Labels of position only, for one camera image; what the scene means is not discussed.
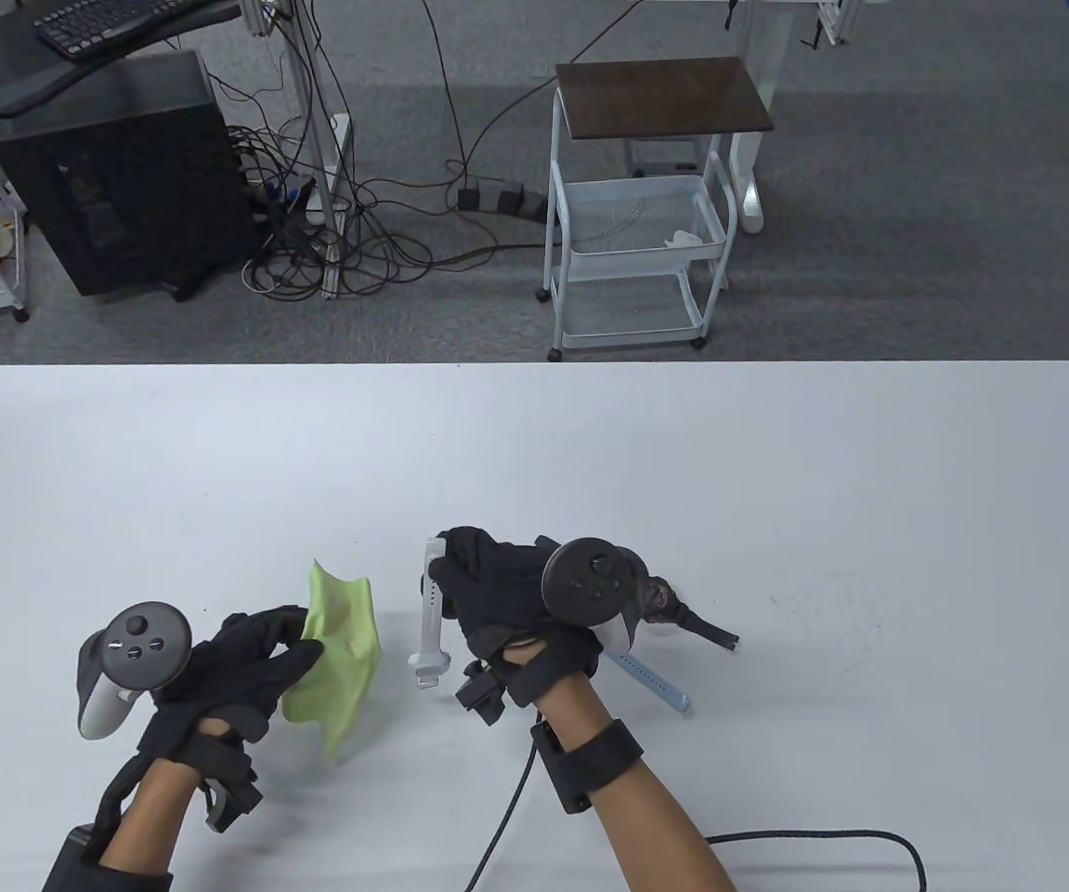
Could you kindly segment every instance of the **black clip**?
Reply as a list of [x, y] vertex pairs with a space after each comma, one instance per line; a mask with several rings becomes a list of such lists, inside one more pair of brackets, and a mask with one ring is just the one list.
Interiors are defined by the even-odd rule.
[[464, 667], [467, 681], [456, 691], [456, 699], [464, 709], [472, 710], [486, 725], [496, 725], [500, 713], [505, 712], [506, 683], [492, 674], [479, 660]]

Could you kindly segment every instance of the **wrist strap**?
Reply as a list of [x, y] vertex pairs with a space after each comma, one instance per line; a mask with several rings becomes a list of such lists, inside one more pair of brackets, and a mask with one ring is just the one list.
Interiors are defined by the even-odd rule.
[[616, 719], [584, 747], [563, 753], [562, 759], [569, 772], [579, 781], [580, 789], [592, 794], [624, 774], [645, 752], [624, 722]]
[[584, 747], [569, 753], [562, 751], [547, 722], [530, 727], [530, 736], [555, 785], [562, 810], [569, 815], [588, 811], [592, 806], [588, 795], [611, 784], [636, 765], [641, 755], [637, 740], [620, 721], [613, 722]]
[[[172, 762], [189, 765], [203, 775], [204, 781], [249, 782], [253, 764], [239, 740], [226, 742], [211, 734], [195, 732], [168, 756]], [[258, 776], [253, 774], [252, 781]]]
[[578, 667], [568, 666], [555, 650], [547, 647], [525, 666], [506, 679], [509, 696], [517, 706], [529, 706], [567, 676], [575, 675]]
[[170, 759], [189, 765], [203, 775], [203, 798], [208, 806], [206, 824], [216, 832], [223, 833], [233, 820], [248, 815], [262, 802], [261, 791], [253, 786], [258, 773], [241, 739], [213, 738], [195, 732]]

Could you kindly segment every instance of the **hand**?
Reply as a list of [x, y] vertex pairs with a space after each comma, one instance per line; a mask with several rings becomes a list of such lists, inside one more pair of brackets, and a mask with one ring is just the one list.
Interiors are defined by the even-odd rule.
[[537, 655], [518, 653], [516, 645], [541, 641], [572, 671], [597, 672], [597, 635], [555, 619], [542, 600], [542, 569], [558, 544], [545, 538], [537, 544], [496, 542], [477, 527], [439, 536], [448, 543], [446, 556], [431, 562], [429, 573], [444, 595], [444, 616], [459, 621], [476, 657], [506, 673], [525, 665], [510, 655], [527, 662]]
[[[156, 691], [157, 712], [138, 751], [173, 757], [200, 719], [220, 719], [241, 740], [261, 740], [286, 689], [323, 653], [319, 641], [300, 641], [308, 612], [281, 606], [249, 616], [233, 613], [212, 641], [191, 648], [187, 666]], [[279, 645], [286, 650], [272, 657]]]

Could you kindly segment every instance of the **dark wooden shelf top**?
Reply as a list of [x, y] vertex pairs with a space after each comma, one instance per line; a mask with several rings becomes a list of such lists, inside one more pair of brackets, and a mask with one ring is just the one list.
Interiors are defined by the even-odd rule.
[[737, 56], [556, 65], [572, 139], [773, 130]]

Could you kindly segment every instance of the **green cloth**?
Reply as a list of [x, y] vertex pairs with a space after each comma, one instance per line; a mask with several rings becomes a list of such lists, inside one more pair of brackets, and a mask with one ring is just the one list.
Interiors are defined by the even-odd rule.
[[282, 697], [282, 714], [321, 723], [323, 752], [334, 760], [377, 672], [382, 645], [368, 579], [346, 583], [314, 564], [310, 589], [304, 637], [323, 642], [323, 655]]

